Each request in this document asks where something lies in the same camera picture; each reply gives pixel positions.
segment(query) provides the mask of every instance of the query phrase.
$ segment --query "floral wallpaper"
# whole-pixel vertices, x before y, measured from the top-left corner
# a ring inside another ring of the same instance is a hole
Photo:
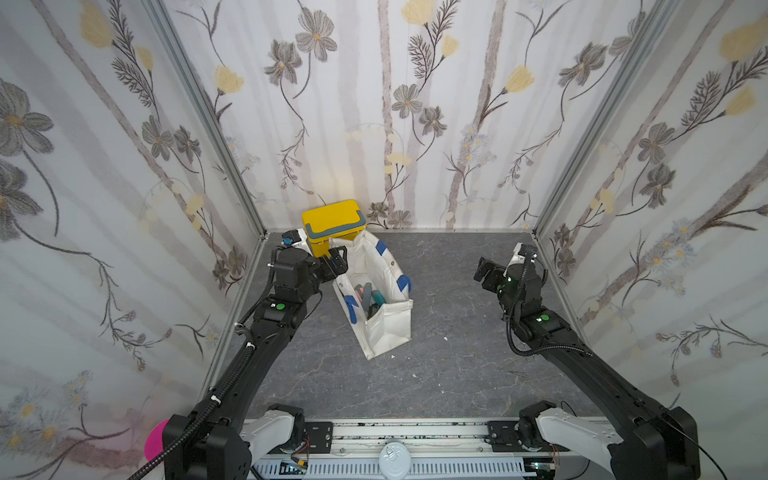
[[[0,45],[0,465],[125,478],[257,235],[140,4],[6,2]]]
[[[765,467],[767,15],[682,2],[540,232],[591,345],[729,478]]]
[[[168,0],[270,228],[536,224],[653,2]]]

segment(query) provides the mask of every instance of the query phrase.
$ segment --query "gray flower print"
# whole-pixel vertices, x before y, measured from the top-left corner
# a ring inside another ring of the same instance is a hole
[[[216,260],[216,266],[214,267],[214,278],[219,280],[219,290],[223,290],[227,286],[227,275],[229,275],[230,269],[227,267],[227,262],[224,260]]]
[[[422,110],[422,102],[416,100],[418,89],[418,85],[412,84],[410,87],[400,85],[395,90],[397,101],[392,105],[392,109],[400,110],[400,118],[408,118],[411,113],[418,114]]]
[[[179,147],[179,151],[187,154],[187,159],[192,163],[194,155],[200,155],[200,141],[192,140],[190,138],[190,132],[184,128],[183,125],[179,125],[179,129],[174,134],[176,137],[176,145]]]
[[[371,203],[371,213],[366,215],[368,218],[375,220],[378,220],[381,218],[387,218],[387,212],[389,211],[389,207],[387,207],[384,202],[378,202],[378,203]]]
[[[576,259],[573,252],[568,249],[561,250],[558,253],[558,268],[562,270],[563,276],[571,275],[571,268],[576,266]]]
[[[238,276],[245,270],[245,254],[240,251],[237,245],[232,246],[232,251],[227,258],[227,265],[229,265],[232,276]]]
[[[39,154],[49,154],[53,144],[40,132],[53,128],[43,114],[29,111],[29,97],[19,87],[0,80],[0,155],[12,157],[24,144]]]
[[[575,66],[560,70],[560,81],[558,82],[560,86],[564,87],[572,80],[576,80],[579,85],[587,83],[589,72],[597,70],[605,63],[606,48],[605,45],[593,45],[590,41],[581,50],[581,53],[574,57],[577,62]]]
[[[396,229],[408,228],[412,225],[410,218],[411,218],[411,212],[396,210],[395,212],[392,213],[392,216],[389,218],[389,224],[392,225],[392,228],[396,228]]]
[[[666,274],[659,279],[659,287],[669,290],[677,296],[685,295],[685,286],[683,285],[681,275]]]
[[[676,172],[676,170],[670,170],[665,164],[661,164],[648,172],[648,185],[640,190],[640,195],[650,195],[649,208],[656,208],[667,202],[667,199],[664,198],[664,189],[672,188],[672,180],[674,180]]]
[[[661,147],[670,143],[673,135],[674,128],[667,128],[666,122],[655,124],[648,131],[648,136],[641,138],[637,143],[643,149],[637,155],[637,159],[639,161],[646,161],[650,158],[650,161],[655,164],[661,162],[667,156]]]
[[[295,84],[296,69],[301,66],[301,57],[293,42],[272,40],[270,58],[275,61],[275,64],[264,68],[264,73],[270,76],[270,82],[278,85],[285,75],[289,82]]]
[[[571,239],[571,229],[569,229],[565,223],[560,226],[560,230],[554,231],[554,242],[560,243],[563,247]]]
[[[16,215],[37,215],[40,205],[22,192],[27,174],[21,168],[0,160],[0,242],[18,238]]]
[[[626,53],[627,50],[629,50],[630,45],[632,45],[632,41],[634,40],[634,36],[637,35],[637,31],[640,30],[643,20],[645,20],[645,12],[640,12],[637,17],[632,18],[629,21],[629,25],[627,25],[627,33],[629,33],[629,35],[622,35],[621,37],[614,38],[611,47],[608,49],[608,53],[614,57]]]
[[[205,348],[214,348],[221,339],[222,329],[218,325],[211,325],[208,327],[208,332],[205,334]]]
[[[422,135],[427,135],[432,130],[435,131],[435,135],[438,137],[442,135],[442,132],[448,128],[448,125],[443,124],[440,119],[442,118],[442,112],[440,107],[427,107],[422,112],[422,116],[419,117],[419,123],[424,124],[424,130]]]
[[[320,61],[328,60],[326,50],[336,51],[336,43],[329,37],[333,32],[333,22],[322,10],[315,10],[313,15],[307,7],[301,8],[299,23],[306,31],[296,34],[296,46],[299,50],[310,53]]]
[[[160,125],[155,120],[154,115],[149,116],[149,121],[141,124],[141,137],[145,142],[152,145],[152,156],[157,158],[163,156],[163,160],[170,158],[169,147],[174,146],[174,137],[169,131],[160,131]]]

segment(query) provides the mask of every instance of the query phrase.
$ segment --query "yellow flower print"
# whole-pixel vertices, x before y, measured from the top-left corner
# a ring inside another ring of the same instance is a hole
[[[401,152],[392,152],[386,156],[386,159],[389,160],[389,163],[391,164],[399,164],[403,165],[404,167],[407,167],[413,163],[413,159],[411,157]]]
[[[450,57],[458,50],[458,40],[451,35],[446,35],[442,39],[442,56]]]
[[[614,212],[614,194],[607,188],[600,190],[600,203],[603,204],[606,214]]]
[[[136,228],[141,230],[144,233],[149,233],[149,222],[147,222],[145,219],[141,219],[138,222],[136,222]]]
[[[402,8],[402,17],[410,24],[424,25],[432,17],[434,6],[434,0],[409,0]]]
[[[22,443],[22,436],[18,433],[15,433],[9,440],[8,440],[8,447],[14,448],[18,447],[19,444]]]
[[[193,195],[187,202],[187,209],[185,211],[187,215],[194,215],[200,208],[203,208],[204,204],[205,199],[203,199],[202,195]]]
[[[225,94],[233,94],[243,87],[243,78],[223,65],[216,67],[215,78],[216,86]]]
[[[154,208],[147,208],[144,212],[144,218],[149,222],[157,220],[157,211]]]
[[[58,431],[57,425],[49,425],[45,427],[43,430],[43,433],[40,434],[40,436],[45,440],[46,442],[50,442],[54,436],[56,436],[56,432]]]
[[[91,2],[83,2],[80,13],[80,36],[96,48],[112,45],[112,29],[101,10]]]
[[[152,52],[149,48],[136,47],[136,56],[139,57],[139,61],[147,70],[151,71],[154,67],[154,59],[152,58]]]
[[[507,84],[504,86],[505,92],[517,93],[523,91],[533,84],[534,77],[528,67],[519,65],[512,74],[509,75]]]
[[[739,93],[728,102],[725,107],[727,115],[741,115],[755,106],[755,92],[750,85],[739,90]]]
[[[29,417],[31,414],[35,413],[35,410],[36,410],[36,409],[37,409],[37,408],[35,407],[35,405],[33,405],[33,404],[31,404],[31,403],[28,403],[27,405],[23,406],[23,407],[22,407],[22,418],[23,418],[23,419],[26,419],[26,418],[27,418],[27,417]]]
[[[743,60],[768,36],[768,17],[742,25],[723,35],[720,54],[728,61]]]

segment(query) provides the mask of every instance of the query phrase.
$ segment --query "gray marble floor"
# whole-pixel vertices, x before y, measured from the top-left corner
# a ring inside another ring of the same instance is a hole
[[[600,415],[552,364],[509,350],[495,296],[472,279],[480,257],[506,263],[515,244],[530,243],[530,235],[376,235],[412,279],[412,340],[366,360],[327,283],[317,311],[264,379],[250,417],[261,416],[274,402],[302,407],[314,418],[517,416],[521,408],[542,399],[566,400],[579,415]],[[273,234],[269,245],[279,239]],[[250,302],[264,287],[268,257],[262,255]],[[559,309],[551,284],[543,297],[545,305]],[[242,337],[232,339],[227,362],[242,342]]]

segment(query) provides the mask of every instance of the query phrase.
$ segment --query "blue tape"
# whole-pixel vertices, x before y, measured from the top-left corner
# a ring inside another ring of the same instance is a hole
[[[355,315],[355,309],[353,309],[353,306],[357,305],[357,300],[355,300],[355,297],[352,295],[345,295],[344,296],[344,302],[346,302],[346,308],[349,309],[349,321],[352,322],[354,325],[357,323],[357,315]]]
[[[405,290],[406,287],[408,287],[409,293],[413,291],[413,287],[411,286],[411,279],[409,279],[405,274],[401,275],[400,278],[397,279],[397,287],[400,288],[401,292]]]

